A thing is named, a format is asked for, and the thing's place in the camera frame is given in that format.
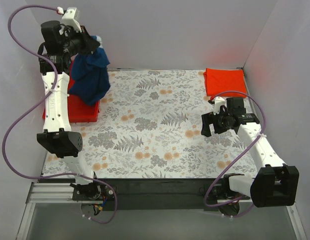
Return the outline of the navy blue t shirt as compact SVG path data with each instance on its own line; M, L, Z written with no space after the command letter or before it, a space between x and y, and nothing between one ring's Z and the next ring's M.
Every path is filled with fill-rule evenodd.
M89 106L100 101L110 89L109 64L102 45L89 55L78 54L72 63L70 77L74 84L68 93L79 97Z

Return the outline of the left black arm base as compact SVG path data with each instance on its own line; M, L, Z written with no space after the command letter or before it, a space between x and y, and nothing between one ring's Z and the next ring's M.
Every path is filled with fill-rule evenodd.
M83 184L71 183L73 188L72 200L74 201L99 201L109 198L114 200L114 193L117 192L117 186L112 185L112 189L96 181L86 180Z

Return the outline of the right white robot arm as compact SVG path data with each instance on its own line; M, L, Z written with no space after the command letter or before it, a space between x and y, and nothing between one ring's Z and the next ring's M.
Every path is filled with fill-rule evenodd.
M250 153L258 170L255 177L224 173L221 177L221 194L234 201L241 196L249 197L258 208L293 205L299 171L295 166L287 165L275 153L257 116L246 111L243 98L224 99L217 96L209 102L214 110L202 115L201 134L210 137L210 126L213 126L216 134L234 130L247 147L240 156Z

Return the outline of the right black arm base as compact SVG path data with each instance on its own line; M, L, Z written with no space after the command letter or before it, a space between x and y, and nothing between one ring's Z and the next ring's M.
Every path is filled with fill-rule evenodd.
M221 184L216 184L208 194L208 200L233 200L238 197L243 197L243 200L249 200L250 197L243 196L241 193L226 190Z

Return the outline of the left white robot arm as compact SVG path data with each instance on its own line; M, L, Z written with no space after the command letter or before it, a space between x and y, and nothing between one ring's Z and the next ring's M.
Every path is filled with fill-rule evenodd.
M90 200L101 195L101 187L92 182L94 172L84 160L82 136L71 129L68 117L68 84L71 58L76 54L95 52L100 43L91 37L84 26L76 32L70 25L57 20L41 24L44 43L38 54L40 73L48 98L45 100L43 132L37 142L48 152L62 159L78 185L86 185L84 194Z

